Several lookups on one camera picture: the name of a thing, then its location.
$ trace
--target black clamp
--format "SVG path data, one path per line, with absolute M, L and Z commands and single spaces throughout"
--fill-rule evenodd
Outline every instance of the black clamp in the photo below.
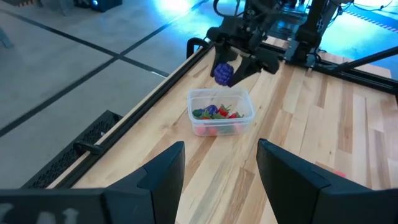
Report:
M 88 151 L 93 155 L 100 155 L 101 153 L 104 152 L 104 148 L 102 146 L 96 146 L 83 141 L 77 141 L 73 143 L 73 148 L 76 151 L 80 151 L 83 153 Z

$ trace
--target gray floor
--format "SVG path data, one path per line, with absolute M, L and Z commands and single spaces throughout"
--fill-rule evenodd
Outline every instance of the gray floor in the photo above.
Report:
M 209 27 L 221 22 L 211 1 L 190 11 L 198 2 L 125 1 L 104 14 L 74 8 L 64 17 L 59 12 L 35 6 L 18 8 L 0 1 L 0 27 L 15 44 L 11 49 L 0 45 L 0 130 L 112 58 L 101 48 L 120 53 L 146 38 L 126 55 L 140 67 L 117 60 L 0 137 L 0 189 L 24 184 L 105 110 L 124 116 L 165 78 L 150 72 L 151 68 L 164 74 L 173 72 L 185 60 L 186 40 L 204 37 Z M 222 1 L 220 10 L 231 12 L 235 2 Z M 2 10 L 99 48 L 33 26 Z M 396 45 L 398 34 L 348 14 L 335 21 L 322 41 L 323 49 L 348 58 Z M 376 64 L 391 69 L 398 78 L 397 56 Z

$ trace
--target wooden tabletop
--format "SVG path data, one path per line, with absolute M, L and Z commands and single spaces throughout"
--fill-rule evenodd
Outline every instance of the wooden tabletop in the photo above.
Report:
M 273 38 L 268 42 L 285 45 Z M 249 91 L 256 111 L 246 134 L 194 135 L 187 113 L 188 91 L 225 88 L 209 76 L 214 54 L 211 50 L 203 57 L 74 188 L 106 187 L 175 141 L 185 141 L 185 180 L 177 223 L 276 223 L 257 171 L 259 138 L 341 171 L 369 188 L 398 187 L 395 96 L 285 62 L 276 75 L 262 72 L 233 87 Z M 322 57 L 336 63 L 347 61 L 330 54 Z M 238 65 L 239 60 L 233 63 L 235 69 Z M 391 75 L 371 65 L 361 69 Z

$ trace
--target red object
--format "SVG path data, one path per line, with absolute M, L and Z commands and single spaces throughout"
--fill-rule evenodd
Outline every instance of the red object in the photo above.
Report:
M 233 113 L 231 116 L 229 116 L 228 118 L 237 118 L 237 114 Z
M 243 124 L 234 123 L 233 126 L 234 126 L 234 131 L 236 133 L 242 133 L 243 132 L 243 129 L 244 129 Z
M 208 133 L 209 135 L 217 135 L 218 130 L 217 130 L 216 127 L 209 127 L 209 128 L 207 128 L 207 133 Z
M 199 135 L 206 134 L 206 127 L 203 124 L 198 125 L 195 127 L 195 132 Z
M 221 105 L 220 108 L 218 109 L 218 113 L 222 116 L 228 116 L 229 111 L 227 108 Z

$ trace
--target plastic food container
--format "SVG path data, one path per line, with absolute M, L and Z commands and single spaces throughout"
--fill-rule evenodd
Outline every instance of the plastic food container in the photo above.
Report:
M 229 114 L 238 112 L 242 118 L 229 119 L 196 119 L 193 110 L 203 109 L 209 105 L 229 106 Z M 188 94 L 188 114 L 193 132 L 198 136 L 221 136 L 244 133 L 254 118 L 253 105 L 246 90 L 191 90 Z

